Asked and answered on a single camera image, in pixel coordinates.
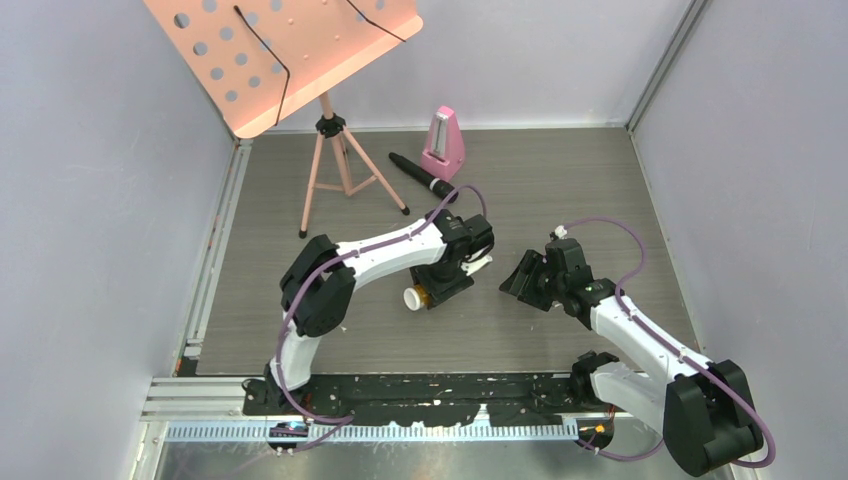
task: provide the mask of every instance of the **tripod legs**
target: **tripod legs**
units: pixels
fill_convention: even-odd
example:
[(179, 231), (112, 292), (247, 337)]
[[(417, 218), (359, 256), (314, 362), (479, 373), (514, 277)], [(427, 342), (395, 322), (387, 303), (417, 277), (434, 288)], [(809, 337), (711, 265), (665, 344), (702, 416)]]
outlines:
[[(371, 158), (368, 157), (368, 154), (365, 153), (365, 150), (363, 150), (362, 146), (359, 145), (359, 142), (353, 138), (353, 134), (351, 134), (347, 127), (345, 127), (344, 119), (333, 112), (333, 107), (330, 105), (330, 97), (327, 92), (322, 93), (318, 98), (321, 101), (321, 110), (323, 115), (315, 125), (315, 128), (318, 130), (318, 137), (315, 140), (315, 153), (312, 155), (312, 171), (309, 173), (309, 185), (306, 188), (306, 204), (303, 206), (303, 218), (300, 221), (300, 232), (298, 232), (298, 236), (300, 238), (306, 238), (306, 227), (309, 225), (309, 212), (312, 209), (312, 197), (316, 188), (338, 190), (344, 192), (344, 194), (349, 197), (359, 190), (367, 187), (375, 180), (378, 180), (392, 197), (392, 200), (395, 201), (398, 208), (400, 208), (401, 213), (409, 215), (409, 207), (403, 203), (403, 200), (400, 199), (392, 186), (389, 185), (386, 177), (380, 173), (380, 170), (377, 169), (377, 166), (374, 165), (374, 162), (371, 161)], [(332, 143), (333, 155), (336, 157), (336, 164), (338, 164), (339, 174), (342, 177), (341, 185), (325, 185), (315, 182), (318, 177), (318, 164), (321, 162), (321, 148), (325, 139), (330, 140)], [(368, 166), (368, 169), (371, 170), (372, 173), (370, 178), (355, 187), (353, 186), (353, 182), (350, 178), (350, 166), (348, 165), (345, 139), (353, 147), (353, 149), (356, 150), (356, 153), (359, 154), (362, 161), (365, 162), (365, 165)]]
[(309, 224), (309, 210), (312, 208), (312, 195), (315, 193), (315, 179), (318, 177), (318, 165), (321, 163), (321, 147), (324, 136), (320, 133), (315, 139), (315, 153), (312, 154), (312, 170), (309, 172), (309, 184), (306, 186), (306, 203), (303, 205), (303, 219), (300, 221), (300, 232), (297, 236), (306, 238), (306, 227)]
[(365, 165), (368, 165), (368, 168), (371, 170), (371, 173), (373, 173), (374, 176), (377, 177), (377, 180), (380, 181), (380, 183), (383, 185), (383, 188), (385, 188), (386, 192), (388, 192), (389, 195), (392, 197), (392, 200), (395, 201), (398, 208), (400, 208), (401, 213), (403, 213), (404, 215), (409, 215), (409, 207), (407, 207), (406, 204), (403, 203), (403, 200), (400, 199), (397, 192), (395, 192), (392, 186), (389, 185), (389, 182), (386, 180), (386, 177), (384, 177), (383, 174), (380, 173), (380, 170), (377, 169), (377, 166), (374, 165), (374, 162), (371, 161), (371, 159), (368, 157), (368, 154), (365, 153), (365, 150), (363, 150), (362, 146), (359, 145), (359, 142), (357, 142), (356, 139), (353, 138), (353, 134), (350, 133), (350, 130), (345, 127), (345, 129), (342, 130), (342, 133), (344, 134), (348, 143), (350, 143), (353, 149), (356, 150), (356, 153), (358, 153), (359, 156), (362, 158), (362, 161), (365, 162)]

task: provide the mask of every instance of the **floor panel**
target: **floor panel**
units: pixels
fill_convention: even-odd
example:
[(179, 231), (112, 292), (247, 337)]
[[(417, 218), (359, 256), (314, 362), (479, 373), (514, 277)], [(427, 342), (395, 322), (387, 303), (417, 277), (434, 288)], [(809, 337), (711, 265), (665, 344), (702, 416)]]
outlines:
[[(426, 132), (362, 133), (357, 139), (412, 210), (404, 217), (375, 183), (351, 198), (318, 190), (309, 233), (360, 240), (405, 226), (437, 198), (388, 160), (417, 159)], [(694, 335), (651, 205), (623, 129), (464, 132), (467, 162), (456, 185), (479, 187), (489, 207), (494, 263), (476, 285), (432, 311), (410, 312), (401, 294), (408, 273), (373, 282), (354, 296), (347, 317), (325, 336), (314, 372), (488, 372), (568, 370), (587, 350), (620, 352), (561, 310), (536, 311), (498, 291), (528, 248), (540, 250), (556, 225), (608, 215), (634, 227), (649, 250), (642, 274), (627, 286), (640, 308), (687, 345)], [(203, 344), (198, 373), (256, 374), (272, 356), (281, 325), (280, 277), (306, 243), (297, 237), (314, 135), (268, 135), (254, 144)], [(329, 144), (319, 181), (339, 183)], [(355, 180), (368, 172), (355, 153)], [(463, 192), (450, 210), (480, 211)], [(614, 281), (639, 250), (610, 225), (576, 227), (596, 276)]]

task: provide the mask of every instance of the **black elastic cord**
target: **black elastic cord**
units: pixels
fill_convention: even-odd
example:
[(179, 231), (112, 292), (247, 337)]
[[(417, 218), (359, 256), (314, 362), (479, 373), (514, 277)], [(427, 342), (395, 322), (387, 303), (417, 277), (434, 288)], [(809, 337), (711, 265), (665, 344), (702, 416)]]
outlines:
[(276, 127), (280, 123), (280, 115), (283, 113), (283, 102), (286, 101), (286, 91), (289, 89), (289, 80), (291, 80), (291, 70), (289, 70), (289, 67), (287, 67), (286, 64), (283, 63), (282, 60), (280, 60), (280, 57), (278, 57), (277, 54), (274, 53), (273, 50), (271, 50), (271, 47), (267, 43), (265, 43), (265, 40), (262, 40), (262, 37), (260, 37), (259, 34), (256, 33), (256, 30), (254, 30), (253, 27), (251, 27), (250, 24), (247, 23), (247, 19), (244, 18), (244, 14), (241, 13), (241, 9), (238, 8), (238, 5), (233, 5), (233, 10), (236, 11), (236, 14), (239, 16), (239, 18), (241, 18), (241, 21), (244, 22), (244, 26), (246, 26), (248, 30), (250, 30), (250, 33), (252, 33), (253, 36), (256, 37), (256, 39), (259, 40), (260, 43), (262, 43), (262, 45), (271, 53), (271, 55), (274, 56), (274, 59), (276, 59), (277, 62), (282, 65), (283, 70), (286, 71), (286, 83), (285, 85), (283, 85), (283, 96), (280, 97), (280, 108), (277, 109), (277, 121), (274, 123), (274, 126)]
[(365, 19), (365, 21), (366, 21), (366, 22), (368, 22), (368, 24), (369, 24), (369, 25), (373, 25), (373, 26), (375, 26), (375, 27), (379, 28), (380, 30), (382, 30), (382, 31), (384, 31), (384, 32), (386, 32), (386, 33), (388, 33), (389, 35), (391, 35), (391, 36), (393, 36), (393, 37), (397, 38), (397, 39), (398, 39), (398, 40), (400, 40), (401, 42), (406, 43), (406, 40), (404, 40), (404, 39), (402, 39), (402, 38), (398, 37), (398, 36), (397, 36), (397, 35), (395, 35), (394, 33), (392, 33), (392, 32), (390, 32), (390, 31), (386, 30), (385, 28), (383, 28), (382, 26), (378, 25), (376, 22), (374, 22), (374, 21), (373, 21), (373, 20), (371, 20), (370, 18), (366, 17), (366, 16), (365, 16), (365, 14), (364, 14), (364, 13), (362, 13), (362, 10), (360, 10), (359, 8), (357, 8), (357, 7), (356, 7), (356, 5), (354, 5), (354, 4), (353, 4), (353, 2), (352, 2), (351, 0), (347, 0), (347, 3), (348, 3), (351, 7), (353, 7), (353, 9), (354, 9), (354, 10), (356, 10), (356, 13), (358, 13), (358, 14), (362, 15), (362, 18), (363, 18), (363, 19)]

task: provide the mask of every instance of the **black microphone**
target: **black microphone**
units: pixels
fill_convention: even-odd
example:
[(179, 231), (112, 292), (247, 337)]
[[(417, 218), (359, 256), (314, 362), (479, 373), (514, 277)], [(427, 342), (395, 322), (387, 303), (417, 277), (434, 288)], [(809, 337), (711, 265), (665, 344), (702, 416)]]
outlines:
[[(427, 187), (427, 189), (431, 192), (435, 193), (436, 196), (441, 198), (442, 200), (444, 200), (445, 197), (447, 197), (448, 194), (453, 191), (453, 185), (444, 180), (434, 177), (427, 170), (424, 170), (418, 165), (412, 163), (412, 161), (410, 161), (403, 155), (398, 155), (397, 153), (391, 152), (389, 153), (389, 160), (391, 160), (392, 163), (397, 165), (399, 169), (403, 170), (404, 173), (417, 180), (418, 183), (420, 183), (421, 185)], [(448, 203), (455, 202), (457, 197), (459, 197), (459, 195), (456, 195), (455, 197), (450, 199)]]

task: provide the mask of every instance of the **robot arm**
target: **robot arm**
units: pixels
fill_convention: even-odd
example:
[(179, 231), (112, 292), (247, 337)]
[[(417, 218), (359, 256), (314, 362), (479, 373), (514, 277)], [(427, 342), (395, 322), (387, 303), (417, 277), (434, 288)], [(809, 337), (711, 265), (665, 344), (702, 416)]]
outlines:
[(642, 420), (663, 436), (671, 456), (691, 475), (762, 448), (762, 432), (753, 419), (697, 370), (672, 356), (632, 315), (753, 405), (742, 369), (730, 360), (713, 363), (687, 350), (622, 292), (631, 311), (625, 313), (615, 297), (615, 284), (592, 276), (580, 244), (552, 237), (545, 255), (525, 253), (500, 290), (544, 311), (561, 303), (566, 314), (612, 341), (647, 374), (633, 372), (609, 353), (589, 352), (572, 367), (571, 394), (584, 403), (613, 404)]
[[(309, 241), (280, 281), (283, 316), (305, 282), (321, 264), (333, 257), (385, 244), (419, 229), (420, 219), (408, 227), (357, 242), (333, 244), (326, 235)], [(474, 284), (470, 274), (491, 262), (492, 227), (482, 215), (463, 220), (442, 210), (433, 222), (408, 240), (373, 249), (336, 264), (318, 277), (301, 299), (280, 355), (285, 385), (277, 375), (276, 355), (269, 363), (274, 382), (294, 390), (311, 376), (312, 359), (321, 337), (344, 319), (354, 292), (370, 282), (410, 269), (415, 295), (428, 309), (435, 308)]]

